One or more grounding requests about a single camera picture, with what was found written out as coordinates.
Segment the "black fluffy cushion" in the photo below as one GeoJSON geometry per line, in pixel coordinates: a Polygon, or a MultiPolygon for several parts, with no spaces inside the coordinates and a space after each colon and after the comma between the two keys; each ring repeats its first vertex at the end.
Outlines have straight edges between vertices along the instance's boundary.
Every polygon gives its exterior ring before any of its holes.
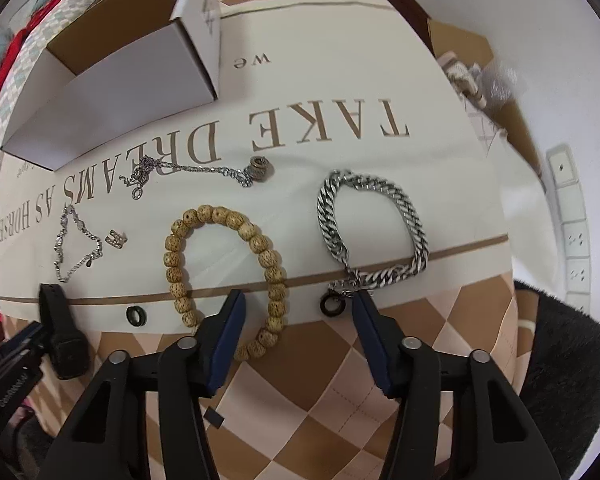
{"type": "Polygon", "coordinates": [[[528,284],[515,289],[538,302],[520,398],[569,479],[600,429],[600,323],[528,284]]]}

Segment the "white power strip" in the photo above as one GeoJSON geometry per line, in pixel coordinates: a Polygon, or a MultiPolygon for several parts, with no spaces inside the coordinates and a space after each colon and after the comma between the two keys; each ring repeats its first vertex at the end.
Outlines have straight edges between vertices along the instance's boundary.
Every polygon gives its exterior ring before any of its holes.
{"type": "Polygon", "coordinates": [[[571,148],[558,144],[546,153],[555,189],[565,256],[565,302],[580,312],[591,309],[591,241],[588,215],[571,148]]]}

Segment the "white cardboard box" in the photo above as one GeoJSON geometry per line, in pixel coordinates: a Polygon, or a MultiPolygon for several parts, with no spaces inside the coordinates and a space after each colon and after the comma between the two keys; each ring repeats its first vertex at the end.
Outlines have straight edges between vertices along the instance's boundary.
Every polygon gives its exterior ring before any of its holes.
{"type": "Polygon", "coordinates": [[[47,170],[218,97],[219,0],[102,0],[43,47],[1,149],[47,170]]]}

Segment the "printed checkered tablecloth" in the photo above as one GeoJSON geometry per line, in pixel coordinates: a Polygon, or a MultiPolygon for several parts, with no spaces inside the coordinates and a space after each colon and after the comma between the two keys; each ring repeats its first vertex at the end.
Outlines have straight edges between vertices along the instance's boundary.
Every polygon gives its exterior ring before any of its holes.
{"type": "Polygon", "coordinates": [[[286,327],[201,402],[224,479],[375,479],[396,404],[375,387],[349,315],[320,299],[341,268],[315,214],[332,170],[404,189],[430,260],[374,298],[435,349],[490,352],[520,386],[519,311],[494,172],[434,56],[386,0],[221,0],[219,99],[120,136],[60,171],[3,155],[0,304],[15,333],[53,281],[65,204],[94,232],[122,232],[66,285],[94,364],[160,351],[185,334],[162,262],[171,224],[202,204],[247,216],[279,252],[286,327]]]}

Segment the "clear plastic wrap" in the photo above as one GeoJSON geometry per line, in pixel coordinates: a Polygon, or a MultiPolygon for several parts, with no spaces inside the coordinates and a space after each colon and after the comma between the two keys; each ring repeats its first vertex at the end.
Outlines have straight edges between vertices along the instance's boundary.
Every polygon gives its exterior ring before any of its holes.
{"type": "Polygon", "coordinates": [[[518,70],[499,58],[494,58],[483,67],[478,83],[486,98],[486,109],[489,112],[497,112],[528,89],[518,70]]]}

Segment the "floral patterned cloth bag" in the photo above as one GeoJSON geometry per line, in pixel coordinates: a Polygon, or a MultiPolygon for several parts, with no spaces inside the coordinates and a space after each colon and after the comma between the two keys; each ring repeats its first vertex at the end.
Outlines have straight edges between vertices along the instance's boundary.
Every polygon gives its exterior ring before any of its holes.
{"type": "Polygon", "coordinates": [[[493,142],[504,138],[507,133],[494,122],[486,109],[486,98],[478,83],[482,68],[477,63],[465,64],[453,51],[443,53],[437,62],[464,106],[483,151],[489,154],[493,142]]]}

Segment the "brown cardboard piece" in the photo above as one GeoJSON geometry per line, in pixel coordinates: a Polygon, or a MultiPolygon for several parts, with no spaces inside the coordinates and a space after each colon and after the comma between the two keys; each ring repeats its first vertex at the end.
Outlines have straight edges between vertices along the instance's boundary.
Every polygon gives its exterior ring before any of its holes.
{"type": "Polygon", "coordinates": [[[541,177],[541,159],[516,101],[524,82],[498,58],[486,37],[430,18],[432,50],[452,85],[507,134],[507,140],[541,177]]]}

